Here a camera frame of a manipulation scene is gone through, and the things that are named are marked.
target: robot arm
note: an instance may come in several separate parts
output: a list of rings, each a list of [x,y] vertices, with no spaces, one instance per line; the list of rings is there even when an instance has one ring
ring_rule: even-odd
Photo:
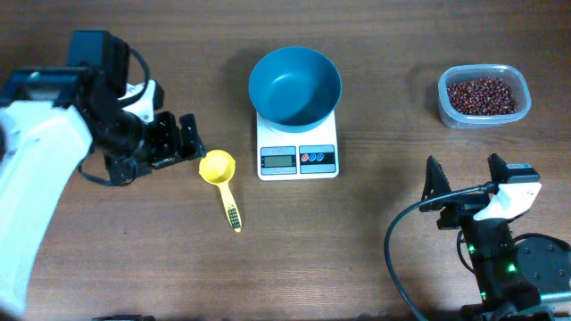
[[[144,84],[127,83],[129,53]],[[107,31],[76,31],[68,67],[15,70],[0,92],[0,311],[21,317],[39,245],[75,168],[122,186],[204,156],[194,115],[177,127],[142,57]],[[110,179],[81,170],[97,147]]]
[[[21,316],[39,244],[92,137],[74,107],[49,102],[15,102],[0,123],[0,310]]]
[[[485,191],[442,198],[451,193],[448,179],[434,157],[426,161],[422,200],[441,200],[420,211],[442,210],[438,229],[461,229],[482,297],[482,304],[464,306],[460,314],[470,320],[557,319],[550,304],[571,300],[571,246],[547,235],[512,237],[509,229],[530,209],[540,175],[497,154],[488,164],[492,181]]]

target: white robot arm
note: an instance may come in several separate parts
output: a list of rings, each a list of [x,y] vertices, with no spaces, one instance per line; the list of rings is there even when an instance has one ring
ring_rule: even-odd
[[[128,56],[145,83],[127,84]],[[0,92],[0,313],[21,317],[39,245],[75,168],[103,185],[203,157],[194,116],[177,127],[142,57],[107,31],[76,31],[68,67],[14,71]],[[99,148],[110,179],[81,162]]]

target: white scale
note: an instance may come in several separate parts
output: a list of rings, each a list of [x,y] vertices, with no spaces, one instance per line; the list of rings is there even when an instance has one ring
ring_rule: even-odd
[[[258,114],[258,177],[265,181],[333,178],[339,174],[335,112],[302,133],[275,129]]]

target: cable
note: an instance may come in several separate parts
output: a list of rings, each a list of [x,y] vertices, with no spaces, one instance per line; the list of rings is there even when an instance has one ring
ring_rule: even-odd
[[[422,313],[420,312],[420,310],[414,305],[414,303],[412,303],[412,300],[410,299],[409,295],[404,290],[404,287],[402,286],[401,281],[399,281],[399,277],[394,272],[393,263],[391,262],[391,253],[389,251],[391,234],[393,233],[394,228],[396,227],[397,224],[399,224],[399,221],[402,218],[404,218],[407,214],[409,214],[410,212],[412,212],[413,210],[415,210],[421,206],[430,204],[431,202],[444,200],[444,199],[450,198],[452,196],[461,195],[464,193],[488,191],[490,186],[492,186],[492,184],[486,183],[485,185],[465,188],[465,189],[458,190],[456,192],[450,192],[450,193],[446,193],[444,195],[436,196],[432,199],[424,200],[421,202],[416,202],[416,203],[410,205],[406,210],[402,211],[399,215],[397,215],[397,217],[394,218],[393,222],[391,222],[391,225],[386,229],[385,245],[384,245],[386,266],[389,270],[389,273],[391,274],[391,278],[393,279],[394,285],[396,286],[397,290],[399,290],[399,293],[401,294],[402,298],[409,305],[410,311],[412,311],[412,314],[415,316],[416,319],[418,319],[420,321],[427,321],[425,316],[423,316]]]
[[[136,103],[139,99],[141,99],[141,97],[143,97],[143,94],[145,93],[147,85],[149,85],[149,80],[151,79],[151,70],[149,69],[149,65],[146,64],[145,59],[143,59],[143,56],[133,48],[130,48],[129,51],[137,59],[137,61],[141,65],[141,68],[143,69],[143,73],[145,74],[145,84],[143,85],[143,90],[141,90],[136,95],[120,100],[119,101],[120,108],[125,108],[133,103]]]
[[[2,162],[2,158],[6,154],[6,150],[7,150],[6,145],[8,144],[7,141],[8,140],[6,139],[6,137],[4,137],[4,130],[2,129],[2,126],[0,125],[0,162]]]
[[[462,230],[458,231],[458,237],[456,238],[456,251],[458,252],[458,257],[460,258],[460,262],[462,262],[462,265],[464,265],[464,267],[472,272],[472,274],[474,274],[474,269],[469,266],[469,264],[466,262],[466,260],[464,259],[464,255],[462,255],[462,249],[460,248],[460,243],[463,243],[465,241],[462,240]]]
[[[552,237],[552,236],[549,236],[549,235],[543,235],[543,234],[541,234],[541,233],[525,233],[525,234],[518,235],[518,236],[514,237],[514,240],[513,240],[513,241],[514,241],[514,244],[515,244],[515,243],[517,243],[517,242],[519,242],[519,241],[523,241],[523,240],[526,240],[526,239],[531,238],[531,237],[541,237],[541,238],[546,238],[546,239],[548,239],[548,240],[557,240],[557,241],[559,241],[559,240],[556,239],[555,237]]]
[[[78,172],[83,178],[85,178],[87,181],[89,181],[91,183],[96,183],[96,184],[101,185],[101,186],[113,186],[111,181],[108,181],[108,180],[105,180],[103,178],[93,176],[91,174],[84,172],[83,171],[83,161],[84,160],[85,159],[83,159],[78,165]]]

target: wood grain surface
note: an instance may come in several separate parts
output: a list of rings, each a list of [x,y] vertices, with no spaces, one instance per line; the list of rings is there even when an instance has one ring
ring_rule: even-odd
[[[568,1],[4,1],[0,27],[1,79],[16,67],[63,65],[74,29],[108,29],[138,49],[166,90],[165,110],[194,113],[207,148],[235,157],[230,185],[244,220],[240,234],[229,228],[198,161],[123,188],[74,174],[37,255],[27,319],[406,317],[383,237],[420,199],[430,155],[452,189],[487,181],[493,152],[533,164],[543,188],[512,230],[571,241]],[[320,50],[341,72],[338,178],[256,176],[247,81],[264,54],[287,45]],[[527,117],[446,128],[436,82],[471,63],[519,69],[533,101]],[[85,167],[105,175],[101,154]],[[479,294],[456,233],[438,231],[437,218],[405,218],[392,255],[424,311],[454,311]]]

